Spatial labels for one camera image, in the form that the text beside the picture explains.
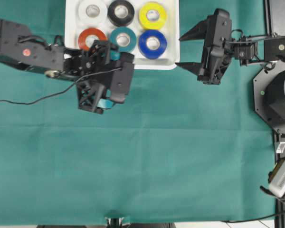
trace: green cloth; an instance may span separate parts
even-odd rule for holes
[[[184,34],[220,7],[233,28],[265,32],[262,0],[180,0]],[[64,0],[0,0],[0,18],[50,42],[64,34]],[[202,41],[181,44],[200,61]],[[220,86],[171,71],[135,71],[124,105],[77,110],[76,92],[34,106],[0,104],[0,225],[250,219],[274,212],[269,127],[253,110],[259,66],[234,61]],[[28,102],[69,82],[0,64],[0,99]]]

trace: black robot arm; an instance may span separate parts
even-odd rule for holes
[[[0,62],[18,70],[68,80],[77,87],[79,109],[102,114],[101,100],[122,104],[129,94],[134,56],[96,40],[89,51],[70,49],[57,36],[53,45],[25,25],[0,19]]]
[[[232,38],[233,32],[240,32],[240,39]],[[247,37],[240,29],[232,30],[229,13],[223,9],[216,9],[180,41],[197,39],[205,40],[201,63],[176,64],[197,75],[205,84],[219,85],[232,58],[239,60],[241,66],[260,64],[266,71],[273,69],[278,60],[285,62],[285,37],[277,34]],[[264,60],[258,57],[259,41],[264,41]]]

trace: cable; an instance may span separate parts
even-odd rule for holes
[[[34,40],[36,42],[38,42],[38,39],[39,40],[42,40],[42,42],[40,42],[45,48],[48,46],[47,44],[47,41],[43,38],[43,37],[40,37],[40,36],[35,36],[35,35],[31,35],[31,36],[28,36],[28,37],[23,37],[23,38],[20,38],[18,40],[19,43],[24,43],[24,42],[27,42],[27,41],[30,41],[30,40]]]
[[[119,67],[119,68],[115,68],[115,69],[112,69],[112,70],[108,70],[108,71],[101,71],[101,72],[97,72],[97,73],[92,73],[92,74],[88,74],[88,75],[84,75],[80,78],[78,78],[72,85],[70,85],[67,89],[61,91],[61,92],[58,92],[58,93],[55,93],[55,94],[51,94],[51,95],[48,95],[48,96],[44,96],[42,98],[39,98],[38,100],[36,101],[33,101],[33,102],[30,102],[30,103],[23,103],[23,102],[13,102],[13,101],[9,101],[9,100],[0,100],[0,102],[6,102],[6,103],[10,103],[10,104],[14,104],[14,105],[34,105],[36,103],[38,103],[39,101],[42,101],[42,100],[45,100],[45,99],[48,99],[50,97],[54,97],[54,96],[58,96],[58,95],[61,95],[61,94],[64,94],[66,93],[67,91],[69,91],[72,87],[74,87],[78,82],[80,82],[82,79],[86,78],[86,77],[90,77],[90,76],[94,76],[94,75],[100,75],[100,74],[106,74],[106,73],[111,73],[113,71],[116,71],[116,70],[121,70],[122,68]]]
[[[267,218],[271,218],[271,217],[275,217],[275,216],[279,216],[279,215],[283,215],[283,214],[285,214],[285,210],[281,211],[279,213],[268,215],[268,216],[264,216],[264,217],[261,217],[261,218],[254,218],[254,219],[248,219],[248,220],[243,220],[243,221],[222,221],[222,222],[228,222],[228,223],[252,222],[252,221],[264,220],[264,219],[267,219]]]
[[[232,34],[233,32],[240,32],[240,33],[241,33],[241,38],[244,36],[244,32],[243,32],[243,30],[241,30],[241,29],[232,30],[232,31],[231,31],[231,34]]]
[[[260,220],[259,222],[262,223],[265,227],[270,228],[269,226],[267,226],[265,223],[261,222]]]
[[[228,40],[226,40],[226,43],[229,43],[229,44],[250,44],[250,43],[255,43],[255,42],[259,42],[259,41],[281,39],[281,38],[285,38],[285,37],[267,37],[267,38],[265,37],[262,39],[255,39],[255,40],[250,40],[250,41],[228,41]]]
[[[232,228],[227,222],[226,222],[227,226],[229,226],[230,228]]]

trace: screw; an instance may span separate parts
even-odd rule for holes
[[[85,66],[86,66],[86,68],[89,69],[89,68],[91,68],[92,64],[90,62],[87,62]]]
[[[280,44],[280,46],[279,46],[279,50],[280,50],[280,51],[284,51],[284,50],[285,50],[285,46],[284,46],[284,44]]]
[[[244,51],[241,51],[241,52],[239,53],[239,56],[240,56],[241,58],[245,57],[245,52],[244,52]]]
[[[24,56],[26,56],[26,57],[29,57],[30,54],[31,54],[31,51],[30,51],[30,49],[27,48],[27,49],[24,49],[24,50],[23,50],[22,54],[23,54]]]

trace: black metal base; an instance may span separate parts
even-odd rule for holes
[[[276,67],[268,71],[262,70],[253,80],[256,113],[277,133],[285,134],[285,120],[274,112],[265,102],[265,91],[273,79],[285,70],[285,63],[279,61]]]

